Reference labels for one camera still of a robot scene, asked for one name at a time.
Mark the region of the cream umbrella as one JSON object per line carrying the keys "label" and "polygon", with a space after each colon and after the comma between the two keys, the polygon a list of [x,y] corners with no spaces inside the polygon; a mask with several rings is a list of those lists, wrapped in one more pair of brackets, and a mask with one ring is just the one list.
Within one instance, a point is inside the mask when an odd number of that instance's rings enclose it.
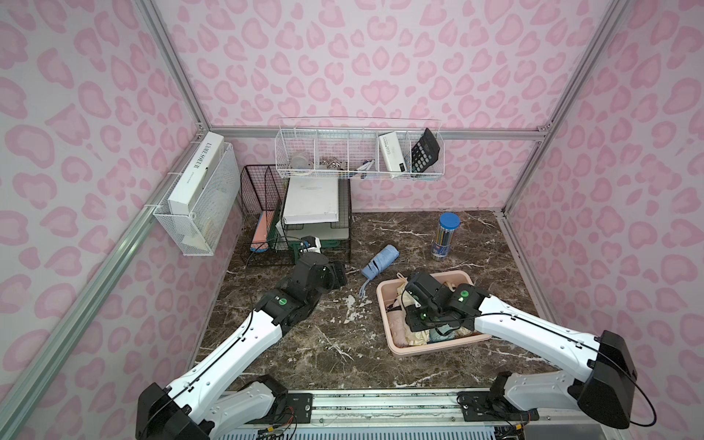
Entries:
{"label": "cream umbrella", "polygon": [[403,304],[403,294],[406,291],[407,278],[400,277],[401,285],[397,288],[397,294],[393,303],[387,307],[387,316],[392,332],[393,344],[397,348],[410,348],[425,346],[429,343],[428,330],[414,332],[406,322],[408,312],[414,311],[415,307],[406,307]]}
{"label": "cream umbrella", "polygon": [[475,318],[480,314],[480,295],[474,285],[461,283],[458,285],[445,282],[443,311],[453,318],[451,327],[464,328],[475,333]]}

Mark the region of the mint green umbrella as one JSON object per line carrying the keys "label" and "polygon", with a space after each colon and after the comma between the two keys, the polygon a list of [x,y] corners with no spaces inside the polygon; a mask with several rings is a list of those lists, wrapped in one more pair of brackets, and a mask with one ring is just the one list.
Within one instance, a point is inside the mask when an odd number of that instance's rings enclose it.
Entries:
{"label": "mint green umbrella", "polygon": [[457,337],[456,328],[450,326],[449,324],[445,324],[444,326],[432,328],[428,331],[428,333],[429,333],[429,342],[430,343],[445,342],[445,341],[453,340]]}

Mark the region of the pink plastic storage box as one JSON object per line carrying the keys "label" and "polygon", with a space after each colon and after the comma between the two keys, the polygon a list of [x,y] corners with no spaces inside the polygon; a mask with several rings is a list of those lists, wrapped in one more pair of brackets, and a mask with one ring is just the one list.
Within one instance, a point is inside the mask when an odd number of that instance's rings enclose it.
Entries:
{"label": "pink plastic storage box", "polygon": [[389,317],[389,310],[393,308],[399,297],[399,289],[406,284],[406,278],[398,273],[395,278],[383,280],[376,289],[376,297],[381,312],[381,322],[384,328],[387,346],[392,354],[399,358],[420,356],[434,352],[447,351],[456,348],[465,348],[480,342],[491,340],[490,335],[481,333],[465,332],[461,337],[452,338],[446,341],[430,342],[420,346],[409,346],[405,338],[405,332],[401,331],[401,321],[399,311],[392,312]]}

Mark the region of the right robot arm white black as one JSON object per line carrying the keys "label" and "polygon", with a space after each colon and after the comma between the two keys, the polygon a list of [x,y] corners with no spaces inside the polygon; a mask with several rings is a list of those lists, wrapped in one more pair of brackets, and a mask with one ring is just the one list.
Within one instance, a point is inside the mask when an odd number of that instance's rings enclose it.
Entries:
{"label": "right robot arm white black", "polygon": [[465,328],[523,348],[557,367],[553,373],[502,373],[492,385],[497,401],[520,412],[542,408],[577,411],[624,430],[633,426],[641,388],[623,337],[572,330],[530,315],[488,291],[462,283],[451,289],[427,272],[412,275],[401,307],[414,332]]}

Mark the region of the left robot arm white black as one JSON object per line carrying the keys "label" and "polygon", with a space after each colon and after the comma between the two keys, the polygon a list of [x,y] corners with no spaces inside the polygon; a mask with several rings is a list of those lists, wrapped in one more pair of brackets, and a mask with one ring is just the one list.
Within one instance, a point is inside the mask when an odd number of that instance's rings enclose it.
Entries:
{"label": "left robot arm white black", "polygon": [[169,385],[152,383],[141,392],[137,438],[218,439],[280,412],[287,390],[268,376],[251,381],[239,392],[226,391],[262,353],[306,320],[324,295],[347,282],[343,262],[318,252],[302,255],[210,355]]}

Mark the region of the small white box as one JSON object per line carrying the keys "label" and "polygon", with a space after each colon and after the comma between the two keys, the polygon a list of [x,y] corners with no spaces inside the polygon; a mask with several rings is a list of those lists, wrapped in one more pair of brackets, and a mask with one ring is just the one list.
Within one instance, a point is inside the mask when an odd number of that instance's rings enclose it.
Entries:
{"label": "small white box", "polygon": [[401,142],[396,132],[379,136],[379,151],[384,159],[385,167],[392,178],[397,178],[406,172]]}

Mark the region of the long white box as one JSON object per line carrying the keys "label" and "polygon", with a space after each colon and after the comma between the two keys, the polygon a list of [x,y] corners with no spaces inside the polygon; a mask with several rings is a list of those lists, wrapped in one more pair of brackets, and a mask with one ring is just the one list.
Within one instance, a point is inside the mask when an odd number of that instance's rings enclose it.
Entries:
{"label": "long white box", "polygon": [[225,138],[208,132],[170,193],[170,213],[189,216],[225,151]]}

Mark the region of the green document tray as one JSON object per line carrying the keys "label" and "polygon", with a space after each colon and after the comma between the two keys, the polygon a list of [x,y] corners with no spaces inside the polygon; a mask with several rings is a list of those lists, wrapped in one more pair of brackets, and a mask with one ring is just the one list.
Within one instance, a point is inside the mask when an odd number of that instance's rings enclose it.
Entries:
{"label": "green document tray", "polygon": [[351,240],[346,227],[332,227],[330,223],[284,225],[279,221],[276,232],[276,249],[290,251],[293,262],[299,260],[304,248],[301,238],[308,236],[320,240],[322,253],[331,260],[349,262],[351,259]]}

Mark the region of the white paper stack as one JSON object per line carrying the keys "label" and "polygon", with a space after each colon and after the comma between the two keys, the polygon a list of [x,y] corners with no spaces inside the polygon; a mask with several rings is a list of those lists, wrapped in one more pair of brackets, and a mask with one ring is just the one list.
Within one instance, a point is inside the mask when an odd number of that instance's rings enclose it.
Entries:
{"label": "white paper stack", "polygon": [[291,177],[283,209],[286,225],[334,223],[339,220],[336,178]]}

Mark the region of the blue lid pencil jar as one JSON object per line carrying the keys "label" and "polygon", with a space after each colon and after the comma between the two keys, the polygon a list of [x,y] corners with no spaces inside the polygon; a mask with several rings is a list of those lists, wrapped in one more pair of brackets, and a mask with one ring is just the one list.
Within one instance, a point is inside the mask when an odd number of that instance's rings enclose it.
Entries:
{"label": "blue lid pencil jar", "polygon": [[441,214],[433,241],[431,254],[436,260],[443,260],[449,254],[452,238],[460,226],[460,217],[454,213]]}

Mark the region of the black calculator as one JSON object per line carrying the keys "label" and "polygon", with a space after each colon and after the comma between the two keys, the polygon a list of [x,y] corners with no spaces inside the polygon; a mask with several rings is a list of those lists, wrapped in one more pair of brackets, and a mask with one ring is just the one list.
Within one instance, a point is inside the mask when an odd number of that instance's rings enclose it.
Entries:
{"label": "black calculator", "polygon": [[414,177],[420,177],[424,173],[438,172],[437,165],[440,153],[441,146],[436,135],[430,128],[426,128],[411,149],[411,172]]}

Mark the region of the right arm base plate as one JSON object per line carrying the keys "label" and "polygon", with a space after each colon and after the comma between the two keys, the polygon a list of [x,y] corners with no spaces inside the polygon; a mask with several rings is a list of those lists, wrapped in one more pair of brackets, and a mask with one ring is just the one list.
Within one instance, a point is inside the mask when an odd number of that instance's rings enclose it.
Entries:
{"label": "right arm base plate", "polygon": [[456,403],[462,410],[465,422],[531,423],[538,421],[536,409],[519,410],[504,397],[487,390],[459,392]]}

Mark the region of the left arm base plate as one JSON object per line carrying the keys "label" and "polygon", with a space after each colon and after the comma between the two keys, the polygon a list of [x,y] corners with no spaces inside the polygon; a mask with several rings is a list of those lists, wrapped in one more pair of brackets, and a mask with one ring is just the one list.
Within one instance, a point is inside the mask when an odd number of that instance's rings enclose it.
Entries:
{"label": "left arm base plate", "polygon": [[306,392],[287,392],[275,398],[273,406],[262,418],[246,425],[285,425],[290,419],[299,424],[311,422],[314,395]]}

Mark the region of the aluminium front rail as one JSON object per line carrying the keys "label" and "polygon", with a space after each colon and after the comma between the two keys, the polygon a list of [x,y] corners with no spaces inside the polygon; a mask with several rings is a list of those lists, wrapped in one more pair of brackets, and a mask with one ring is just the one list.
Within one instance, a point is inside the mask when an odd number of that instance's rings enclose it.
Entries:
{"label": "aluminium front rail", "polygon": [[295,390],[313,394],[310,423],[242,425],[218,439],[627,439],[570,410],[531,423],[465,422],[459,392],[486,389]]}

